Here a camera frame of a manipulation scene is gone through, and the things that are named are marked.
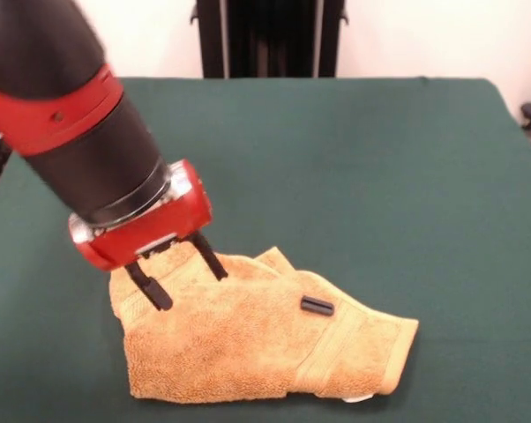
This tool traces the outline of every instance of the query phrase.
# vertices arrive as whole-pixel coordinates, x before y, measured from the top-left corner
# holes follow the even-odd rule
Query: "green tablecloth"
[[[531,422],[531,146],[481,80],[129,79],[188,158],[219,251],[276,245],[421,326],[398,390],[178,406],[129,396],[108,275],[19,158],[0,183],[0,422]]]

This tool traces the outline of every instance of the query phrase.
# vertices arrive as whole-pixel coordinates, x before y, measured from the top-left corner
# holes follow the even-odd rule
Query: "orange towel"
[[[158,312],[124,270],[110,298],[124,330],[131,394],[177,403],[391,394],[418,322],[370,309],[278,249],[256,259],[219,255],[217,282],[187,242],[140,262],[174,299]],[[331,316],[300,309],[329,301]]]

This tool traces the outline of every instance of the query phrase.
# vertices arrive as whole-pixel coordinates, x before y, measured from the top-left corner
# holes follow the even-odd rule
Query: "towel hem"
[[[417,330],[418,321],[412,319],[405,319],[403,321],[387,362],[387,368],[381,381],[379,394],[390,395],[399,385],[399,380],[407,363],[410,347],[413,344]]]

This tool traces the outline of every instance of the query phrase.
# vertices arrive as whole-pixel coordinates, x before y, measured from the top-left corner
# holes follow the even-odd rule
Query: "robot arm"
[[[192,241],[227,276],[198,231],[212,215],[195,170],[166,164],[72,0],[0,0],[0,132],[73,211],[78,250],[158,309],[172,301],[141,256]]]

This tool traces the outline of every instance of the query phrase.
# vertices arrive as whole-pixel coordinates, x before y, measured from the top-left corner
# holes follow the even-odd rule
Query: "white wall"
[[[77,0],[120,76],[201,78],[195,0]]]
[[[195,0],[79,3],[119,75],[201,77]],[[515,116],[531,100],[531,0],[347,0],[347,9],[339,77],[484,77]]]

